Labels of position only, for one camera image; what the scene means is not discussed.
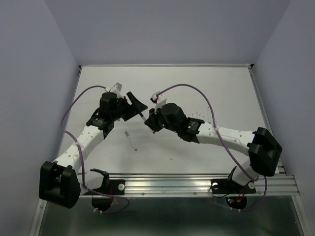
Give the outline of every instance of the gray floor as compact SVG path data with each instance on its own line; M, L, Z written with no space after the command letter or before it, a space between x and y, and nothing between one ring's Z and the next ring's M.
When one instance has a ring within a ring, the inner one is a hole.
M40 235L302 235L291 197L267 197L254 211L241 213L216 206L211 203L212 200L214 199L133 199L128 209L113 215L94 213L89 198L81 198L73 209L48 203ZM254 205L257 201L259 197L251 197L248 205Z

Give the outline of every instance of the gray wall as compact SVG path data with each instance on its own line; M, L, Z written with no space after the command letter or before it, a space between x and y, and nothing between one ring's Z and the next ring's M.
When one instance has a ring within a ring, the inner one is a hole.
M295 175L315 230L315 1L293 0L254 73L282 161Z
M79 64L254 63L289 0L46 0Z
M0 235L28 235L78 66L43 0L0 4Z

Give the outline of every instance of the wall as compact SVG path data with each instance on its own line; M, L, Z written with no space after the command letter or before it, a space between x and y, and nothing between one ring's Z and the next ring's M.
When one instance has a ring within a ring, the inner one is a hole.
M254 63L289 0L46 0L79 64Z
M315 229L315 1L293 0L254 73L282 161L295 175Z
M2 0L0 32L0 234L25 236L78 66L42 0Z

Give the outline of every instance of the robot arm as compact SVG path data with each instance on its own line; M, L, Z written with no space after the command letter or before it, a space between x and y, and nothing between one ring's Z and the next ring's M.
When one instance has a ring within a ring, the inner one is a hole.
M248 186L248 183L258 177L273 176L278 165L282 147L270 134L270 132L259 127L257 131L240 131L217 127L216 129L201 119L186 117L183 110L174 103L166 103L166 99L159 96L155 101L156 107L150 109L149 118L145 124L154 132L165 128L171 130L187 141L198 144L214 144L223 146L217 130L228 149L236 150L249 157L249 160L241 167L250 175L249 178L241 168L235 167L228 179L217 186L214 193L230 194L238 193L239 189Z
M123 119L129 120L140 114L148 107L139 102L131 92L127 93L129 101L120 95L121 85L116 84L110 92L103 93L99 108L86 123L77 143L73 143L61 156L53 162L46 161L40 169L39 197L63 207L71 208L78 201L82 191L77 178L81 167L77 145L80 145L83 159L86 160L92 150L101 143L114 128L114 122ZM96 169L106 179L106 172Z

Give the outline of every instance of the purple cable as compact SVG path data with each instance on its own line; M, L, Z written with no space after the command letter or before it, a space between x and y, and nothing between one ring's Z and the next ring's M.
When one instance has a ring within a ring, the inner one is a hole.
M88 90L90 89L93 89L93 88L103 88L105 89L106 91L106 87L104 86L100 86L100 85L95 85L95 86L91 86L91 87L88 87L87 89L83 90L82 93L80 93L80 95L71 103L70 107L66 110L65 114L63 115L62 119L61 119L61 122L60 122L60 128L62 130L63 133L66 133L67 135L69 135L75 143L78 143L78 140L76 139L76 137L71 134L69 131L66 131L65 129L63 129L63 121L65 119L65 117L67 116L67 114L69 113L69 111L71 110L71 108L73 107L73 105L78 101L78 99ZM119 199L124 199L127 201L127 204L121 208L121 209L118 209L118 210L114 210L114 211L111 211L111 212L102 212L102 211L99 211L96 209L97 212L99 213L102 213L102 214L112 214L112 213L117 213L119 211L122 211L124 209L126 209L129 204L130 204L130 200L128 198L125 198L125 197L122 197L122 196L115 196L115 195L109 195L109 194L104 194L104 193L100 193L100 192L97 192L97 191L94 191L92 189L89 189L88 186L85 184L85 167L84 167L84 159L83 159L83 153L82 153L82 149L80 147L80 145L77 144L77 147L78 147L78 151L79 151L79 157L80 157L80 162L81 162L81 168L82 168L82 185L83 187L88 190L89 192L91 193L94 193L94 194L98 194L98 195L102 195L102 196L105 196L105 197L109 197L109 198L119 198Z
M247 173L247 171L241 166L241 164L236 160L236 158L233 156L233 154L231 153L231 151L228 149L228 147L226 146L221 134L219 133L219 131L217 130L217 124L216 124L216 120L215 120L215 114L213 112L213 109L212 109L212 106L208 100L208 98L206 97L206 95L200 91L199 89L197 89L196 87L192 86L192 85L187 85L187 84L177 84L177 85L173 85L167 89L164 89L162 92L158 92L156 94L156 96L159 96L161 95L162 93L165 93L166 91L169 91L170 89L173 89L175 87L178 87L178 86L186 86L186 87L190 87L190 88L193 88L194 90L197 90L203 97L204 99L206 100L209 108L210 108L210 111L211 111L211 116L212 116L212 123L213 123L213 127L215 128L216 132L217 132L217 135L218 135L218 138L220 139L221 143L222 143L222 146L225 148L225 150L227 151L227 153L230 155L230 157L233 159L233 161L236 163L236 165L243 171L243 173L249 178L251 179L252 181L257 181L258 178L252 178L250 176L250 174Z
M252 181L257 181L259 178L258 178L258 177L257 177L257 178L252 178L252 177L250 176L250 174L248 174L247 171L246 171L246 170L241 166L241 164L236 160L236 158L233 156L233 154L231 153L231 151L230 151L230 150L228 149L228 147L226 146L226 144L225 144L225 142L224 142L224 140L223 140L221 134L219 133L219 130L217 130L217 124L216 124L216 120L215 120L214 111L213 111L212 106L211 106L211 104L210 104L210 102L209 102L209 99L206 97L206 95L205 95L201 90L197 89L196 87L194 87L194 86L192 86L192 85L188 85L188 84L177 84L177 85L173 85L173 86L171 86L171 87L168 87L168 88L164 89L164 90L161 91L161 92L156 93L156 96L159 96L159 95L161 95L162 93L165 93L166 91L169 91L170 89L173 89L173 88L179 87L179 86L190 87L190 88L192 88L192 89L198 91L198 92L204 97L204 99L206 100L206 102L207 102L207 104L208 104L208 106L209 106L209 108L210 108L210 111L211 111L213 127L214 127L215 130L216 130L216 133L217 133L218 138L220 139L220 141L221 141L221 143L222 143L222 146L225 148L225 150L226 150L227 153L230 155L230 157L233 159L233 161L236 163L236 165L243 171L243 173L244 173L249 179L251 179ZM256 204L256 205L254 205L254 206L252 206L252 207L250 207L250 208L248 208L248 209L244 209L244 210L240 210L240 211L242 211L242 212L251 211L251 210L255 209L256 207L258 207L261 203L263 203L263 201L265 200L266 193L267 193L267 186L268 186L268 184L267 184L267 178L266 178L266 176L265 176L265 191L264 191L264 194L263 194L261 200L259 201L259 203ZM213 202L213 203L216 204L216 205L219 205L219 206L221 206L221 207L230 209L228 206L223 206L223 205L218 204L218 203L216 203L216 202Z

